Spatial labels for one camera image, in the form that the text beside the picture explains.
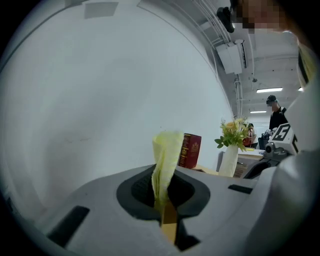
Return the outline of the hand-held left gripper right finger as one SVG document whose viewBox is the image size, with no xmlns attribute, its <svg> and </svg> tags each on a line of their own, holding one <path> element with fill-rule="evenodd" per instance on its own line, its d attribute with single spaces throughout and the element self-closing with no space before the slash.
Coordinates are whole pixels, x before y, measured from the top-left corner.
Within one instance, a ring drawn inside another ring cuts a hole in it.
<svg viewBox="0 0 320 256">
<path fill-rule="evenodd" d="M 260 180 L 224 177 L 183 167 L 176 175 L 194 194 L 176 210 L 176 241 L 168 256 L 245 256 L 260 214 Z"/>
</svg>

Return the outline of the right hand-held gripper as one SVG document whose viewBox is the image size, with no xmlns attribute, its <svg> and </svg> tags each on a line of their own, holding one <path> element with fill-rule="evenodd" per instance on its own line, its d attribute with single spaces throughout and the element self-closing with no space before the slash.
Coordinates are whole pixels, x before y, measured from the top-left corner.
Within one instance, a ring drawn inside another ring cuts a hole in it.
<svg viewBox="0 0 320 256">
<path fill-rule="evenodd" d="M 299 153 L 298 140 L 289 123 L 281 124 L 273 133 L 265 146 L 263 157 L 265 159 L 281 162 L 289 156 L 296 156 Z M 254 179 L 261 172 L 270 168 L 271 164 L 266 161 L 259 161 L 251 164 L 243 172 L 244 179 Z"/>
</svg>

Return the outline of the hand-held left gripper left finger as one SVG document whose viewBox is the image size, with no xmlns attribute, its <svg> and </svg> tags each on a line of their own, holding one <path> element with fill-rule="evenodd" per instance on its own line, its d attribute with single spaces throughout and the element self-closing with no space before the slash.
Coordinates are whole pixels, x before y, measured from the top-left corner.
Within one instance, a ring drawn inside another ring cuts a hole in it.
<svg viewBox="0 0 320 256">
<path fill-rule="evenodd" d="M 34 224 L 19 219 L 23 230 L 50 256 L 177 256 L 156 220 L 140 220 L 128 214 L 117 200 L 117 188 L 125 180 L 149 169 L 142 166 L 94 179 L 72 192 Z M 76 206 L 89 210 L 65 247 L 48 234 Z"/>
</svg>

